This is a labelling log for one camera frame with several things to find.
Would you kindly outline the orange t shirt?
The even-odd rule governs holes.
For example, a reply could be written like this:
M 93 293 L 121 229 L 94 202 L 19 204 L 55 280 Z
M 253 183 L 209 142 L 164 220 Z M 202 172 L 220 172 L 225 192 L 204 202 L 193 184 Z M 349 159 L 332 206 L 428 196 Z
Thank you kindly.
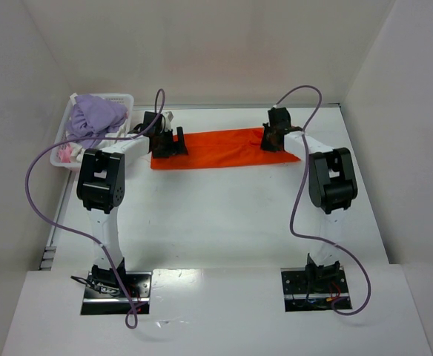
M 184 140 L 188 152 L 169 158 L 152 157 L 151 169 L 169 171 L 235 168 L 300 161 L 299 157 L 283 151 L 262 150 L 262 137 L 262 128 L 186 133 Z

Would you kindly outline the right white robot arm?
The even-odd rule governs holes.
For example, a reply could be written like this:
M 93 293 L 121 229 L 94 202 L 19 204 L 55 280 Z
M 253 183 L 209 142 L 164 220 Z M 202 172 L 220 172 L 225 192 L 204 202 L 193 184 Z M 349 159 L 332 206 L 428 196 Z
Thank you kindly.
M 306 291 L 310 293 L 317 284 L 325 285 L 338 277 L 341 252 L 359 262 L 352 252 L 340 245 L 343 220 L 358 193 L 351 152 L 323 144 L 301 127 L 293 126 L 286 108 L 271 108 L 263 127 L 262 150 L 300 156 L 305 163 L 300 190 L 308 188 L 311 203 L 324 219 L 322 234 L 297 235 L 318 242 L 318 249 L 308 254 L 305 266 Z

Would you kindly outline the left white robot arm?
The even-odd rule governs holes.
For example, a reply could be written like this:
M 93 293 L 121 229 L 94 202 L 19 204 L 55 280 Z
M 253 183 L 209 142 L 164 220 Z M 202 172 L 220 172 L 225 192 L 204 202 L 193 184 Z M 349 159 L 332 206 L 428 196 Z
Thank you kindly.
M 87 284 L 101 293 L 120 295 L 119 284 L 126 278 L 117 222 L 125 195 L 126 165 L 148 154 L 167 159 L 188 152 L 183 128 L 173 129 L 172 121 L 170 111 L 146 111 L 143 122 L 122 140 L 84 152 L 77 196 L 87 211 L 94 238 L 94 261 Z

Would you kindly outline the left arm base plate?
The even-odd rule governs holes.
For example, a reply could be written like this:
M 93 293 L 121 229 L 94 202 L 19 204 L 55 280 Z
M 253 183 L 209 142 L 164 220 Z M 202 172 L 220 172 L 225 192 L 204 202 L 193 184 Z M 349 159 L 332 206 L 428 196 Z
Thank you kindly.
M 137 314 L 149 314 L 152 272 L 131 272 L 125 278 L 125 286 L 132 299 Z M 91 274 L 82 280 L 85 291 L 80 315 L 126 315 L 130 304 L 119 286 L 92 283 Z

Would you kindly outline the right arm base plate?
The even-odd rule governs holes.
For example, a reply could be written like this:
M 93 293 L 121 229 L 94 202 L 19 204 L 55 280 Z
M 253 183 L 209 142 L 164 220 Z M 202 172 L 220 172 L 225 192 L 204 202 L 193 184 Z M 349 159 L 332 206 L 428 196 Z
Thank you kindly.
M 309 282 L 303 268 L 281 270 L 282 292 L 286 312 L 318 312 L 336 309 L 352 309 L 345 272 L 337 276 Z

